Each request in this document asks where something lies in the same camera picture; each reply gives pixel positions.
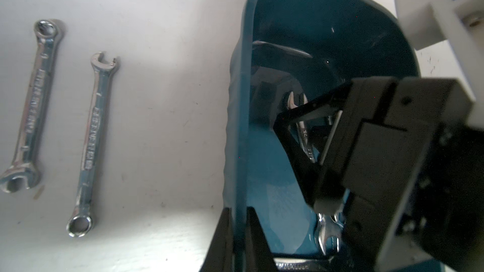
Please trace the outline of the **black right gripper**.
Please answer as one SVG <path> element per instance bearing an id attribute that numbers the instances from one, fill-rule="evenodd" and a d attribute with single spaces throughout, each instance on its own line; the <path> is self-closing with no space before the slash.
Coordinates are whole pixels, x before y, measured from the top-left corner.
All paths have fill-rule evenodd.
<path id="1" fill-rule="evenodd" d="M 476 132 L 454 79 L 364 78 L 278 114 L 273 129 L 306 204 L 343 214 L 342 271 L 392 271 L 436 259 L 476 269 Z M 294 137 L 309 128 L 316 162 Z"/>

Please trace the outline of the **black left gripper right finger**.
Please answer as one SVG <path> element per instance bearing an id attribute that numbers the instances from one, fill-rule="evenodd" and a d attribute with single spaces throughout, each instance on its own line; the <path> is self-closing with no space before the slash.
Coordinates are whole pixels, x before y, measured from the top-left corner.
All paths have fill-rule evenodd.
<path id="1" fill-rule="evenodd" d="M 253 207 L 247 208 L 245 226 L 245 263 L 246 271 L 278 272 L 274 257 L 267 243 L 257 213 Z"/>

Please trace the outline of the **teal plastic storage box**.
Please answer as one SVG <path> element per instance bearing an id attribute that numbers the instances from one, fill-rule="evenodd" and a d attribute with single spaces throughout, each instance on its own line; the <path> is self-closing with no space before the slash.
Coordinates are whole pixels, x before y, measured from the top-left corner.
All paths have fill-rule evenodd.
<path id="1" fill-rule="evenodd" d="M 442 271 L 471 101 L 371 0 L 247 0 L 203 271 Z"/>

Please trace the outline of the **short silver wrench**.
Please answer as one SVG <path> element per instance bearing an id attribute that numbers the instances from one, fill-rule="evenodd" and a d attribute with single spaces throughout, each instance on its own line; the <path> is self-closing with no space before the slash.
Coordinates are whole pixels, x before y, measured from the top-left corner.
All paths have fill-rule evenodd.
<path id="1" fill-rule="evenodd" d="M 70 237 L 83 237 L 93 227 L 94 181 L 102 147 L 112 77 L 118 69 L 118 59 L 113 58 L 110 62 L 105 62 L 104 55 L 104 52 L 97 52 L 90 60 L 95 80 L 83 144 L 76 203 L 66 226 Z"/>

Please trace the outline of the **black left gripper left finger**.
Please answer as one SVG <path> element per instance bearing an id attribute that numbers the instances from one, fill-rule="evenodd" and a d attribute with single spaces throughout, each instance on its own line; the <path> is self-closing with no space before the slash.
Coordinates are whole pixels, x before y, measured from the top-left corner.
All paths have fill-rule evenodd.
<path id="1" fill-rule="evenodd" d="M 233 270 L 232 221 L 231 209 L 224 208 L 200 272 L 230 272 Z"/>

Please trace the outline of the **silver combination wrench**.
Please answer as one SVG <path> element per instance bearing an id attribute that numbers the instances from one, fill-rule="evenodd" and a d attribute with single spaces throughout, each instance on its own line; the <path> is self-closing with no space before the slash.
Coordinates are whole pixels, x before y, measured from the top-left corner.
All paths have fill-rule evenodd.
<path id="1" fill-rule="evenodd" d="M 47 111 L 55 57 L 63 30 L 55 20 L 39 20 L 34 24 L 37 52 L 21 117 L 16 149 L 11 166 L 1 175 L 1 190 L 14 193 L 24 185 L 35 187 L 41 172 L 35 167 L 43 122 Z"/>

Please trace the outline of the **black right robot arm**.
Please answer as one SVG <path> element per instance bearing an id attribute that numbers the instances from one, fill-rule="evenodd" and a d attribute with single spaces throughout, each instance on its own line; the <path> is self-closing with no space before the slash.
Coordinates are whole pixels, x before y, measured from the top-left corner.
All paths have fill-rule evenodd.
<path id="1" fill-rule="evenodd" d="M 249 204 L 270 250 L 388 271 L 436 259 L 483 270 L 483 130 L 454 79 L 354 78 L 305 98 L 250 79 Z"/>

